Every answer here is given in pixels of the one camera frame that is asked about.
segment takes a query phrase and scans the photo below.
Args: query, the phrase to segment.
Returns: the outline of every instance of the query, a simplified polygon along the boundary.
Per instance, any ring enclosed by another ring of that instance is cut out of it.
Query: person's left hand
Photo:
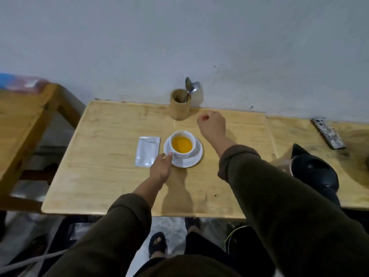
[[[164,184],[169,178],[173,153],[169,153],[166,158],[164,156],[164,153],[159,154],[150,167],[150,178],[158,181],[160,184]]]

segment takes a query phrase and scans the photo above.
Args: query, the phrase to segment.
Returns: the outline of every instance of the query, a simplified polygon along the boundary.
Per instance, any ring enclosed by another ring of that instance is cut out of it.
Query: white cable
[[[29,265],[31,263],[38,262],[40,260],[46,260],[46,259],[49,259],[51,257],[60,256],[61,254],[64,254],[66,251],[67,250],[62,250],[62,251],[55,252],[55,253],[52,253],[52,254],[45,254],[45,255],[42,255],[42,256],[38,256],[38,257],[32,257],[28,260],[24,260],[24,261],[20,261],[18,263],[13,263],[13,264],[10,264],[10,265],[4,266],[4,267],[0,267],[0,274],[6,273],[6,272],[14,270],[14,269],[17,269],[19,267],[23,267],[25,265]]]

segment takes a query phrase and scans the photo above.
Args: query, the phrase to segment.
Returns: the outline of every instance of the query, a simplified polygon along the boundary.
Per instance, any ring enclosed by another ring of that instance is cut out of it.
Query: tea
[[[192,143],[186,137],[174,137],[172,146],[173,149],[182,154],[188,153],[192,149]]]

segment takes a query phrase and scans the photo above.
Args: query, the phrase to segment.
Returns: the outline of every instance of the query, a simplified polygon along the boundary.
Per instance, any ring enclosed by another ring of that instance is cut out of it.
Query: dark green sleeve
[[[136,194],[122,195],[44,276],[125,276],[150,227],[147,202]]]
[[[226,150],[218,175],[285,276],[369,274],[369,236],[362,226],[254,149]]]

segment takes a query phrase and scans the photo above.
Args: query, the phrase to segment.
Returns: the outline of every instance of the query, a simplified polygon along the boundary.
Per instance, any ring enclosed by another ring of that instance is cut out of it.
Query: fist
[[[219,112],[209,111],[199,115],[197,125],[202,136],[208,142],[214,138],[225,136],[225,118]]]
[[[164,153],[159,154],[150,167],[150,178],[158,181],[160,184],[164,184],[169,178],[173,153],[169,153],[166,158],[164,156]]]

